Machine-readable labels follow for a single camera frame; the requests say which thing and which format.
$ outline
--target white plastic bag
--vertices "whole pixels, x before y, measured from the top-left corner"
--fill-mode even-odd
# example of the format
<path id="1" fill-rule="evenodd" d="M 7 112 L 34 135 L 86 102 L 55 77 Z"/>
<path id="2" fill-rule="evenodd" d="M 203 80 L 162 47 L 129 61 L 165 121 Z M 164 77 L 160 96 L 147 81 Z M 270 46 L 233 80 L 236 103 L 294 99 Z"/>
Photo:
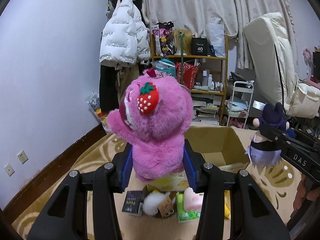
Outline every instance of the white plastic bag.
<path id="1" fill-rule="evenodd" d="M 225 57 L 225 39 L 224 24 L 208 23 L 208 38 L 210 42 L 210 51 L 216 57 Z"/>
<path id="2" fill-rule="evenodd" d="M 88 96 L 85 101 L 87 101 L 88 105 L 90 106 L 90 110 L 93 112 L 95 117 L 101 122 L 106 133 L 109 133 L 110 131 L 107 126 L 108 115 L 101 111 L 99 94 L 92 92 L 92 95 Z"/>

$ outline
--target electrical outlet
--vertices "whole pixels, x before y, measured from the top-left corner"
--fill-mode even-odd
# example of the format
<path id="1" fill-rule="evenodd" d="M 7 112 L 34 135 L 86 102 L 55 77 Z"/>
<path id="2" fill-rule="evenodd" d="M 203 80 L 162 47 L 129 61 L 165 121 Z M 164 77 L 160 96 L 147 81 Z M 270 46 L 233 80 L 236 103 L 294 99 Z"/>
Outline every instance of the electrical outlet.
<path id="1" fill-rule="evenodd" d="M 12 166 L 10 164 L 7 164 L 4 167 L 4 170 L 8 174 L 9 177 L 11 177 L 11 175 L 14 174 L 14 169 L 12 168 Z"/>
<path id="2" fill-rule="evenodd" d="M 22 164 L 29 160 L 24 151 L 20 152 L 17 156 Z"/>

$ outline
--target clear plastic bag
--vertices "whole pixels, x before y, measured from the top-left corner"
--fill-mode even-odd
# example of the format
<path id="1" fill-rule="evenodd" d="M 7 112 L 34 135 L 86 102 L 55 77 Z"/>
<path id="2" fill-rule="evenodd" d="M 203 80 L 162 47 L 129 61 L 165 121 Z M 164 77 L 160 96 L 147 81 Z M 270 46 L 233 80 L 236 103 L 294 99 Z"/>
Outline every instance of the clear plastic bag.
<path id="1" fill-rule="evenodd" d="M 224 24 L 208 23 L 207 29 L 212 55 L 216 57 L 226 57 Z"/>
<path id="2" fill-rule="evenodd" d="M 171 76 L 176 78 L 176 65 L 172 61 L 164 58 L 164 59 L 152 62 L 152 65 L 154 69 L 167 72 Z"/>
<path id="3" fill-rule="evenodd" d="M 99 120 L 99 122 L 101 122 L 106 133 L 109 133 L 110 130 L 107 126 L 108 114 L 105 114 L 101 111 L 99 94 L 95 94 L 94 92 L 92 92 L 92 95 L 88 96 L 85 101 L 87 101 L 88 105 L 90 106 L 90 110 L 93 112 L 95 117 Z"/>

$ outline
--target pink sponge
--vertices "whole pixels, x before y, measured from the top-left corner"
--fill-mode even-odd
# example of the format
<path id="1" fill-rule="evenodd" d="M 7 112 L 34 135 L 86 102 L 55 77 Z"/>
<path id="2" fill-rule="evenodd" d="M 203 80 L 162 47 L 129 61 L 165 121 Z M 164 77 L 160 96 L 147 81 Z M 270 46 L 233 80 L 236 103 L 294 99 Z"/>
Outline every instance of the pink sponge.
<path id="1" fill-rule="evenodd" d="M 200 211 L 202 207 L 203 195 L 193 192 L 191 187 L 187 187 L 183 194 L 183 208 L 185 211 Z"/>

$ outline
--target white bottle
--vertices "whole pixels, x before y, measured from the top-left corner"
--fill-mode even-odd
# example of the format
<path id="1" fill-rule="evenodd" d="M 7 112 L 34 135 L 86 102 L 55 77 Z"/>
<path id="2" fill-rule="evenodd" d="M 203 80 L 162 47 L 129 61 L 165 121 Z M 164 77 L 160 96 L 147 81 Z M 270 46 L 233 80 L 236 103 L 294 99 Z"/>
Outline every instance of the white bottle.
<path id="1" fill-rule="evenodd" d="M 206 70 L 202 71 L 202 85 L 203 86 L 208 85 L 208 73 Z"/>
<path id="2" fill-rule="evenodd" d="M 208 86 L 211 85 L 211 82 L 212 82 L 212 75 L 209 74 L 209 76 L 208 76 Z"/>
<path id="3" fill-rule="evenodd" d="M 210 90 L 214 90 L 214 81 L 212 81 L 210 84 Z"/>

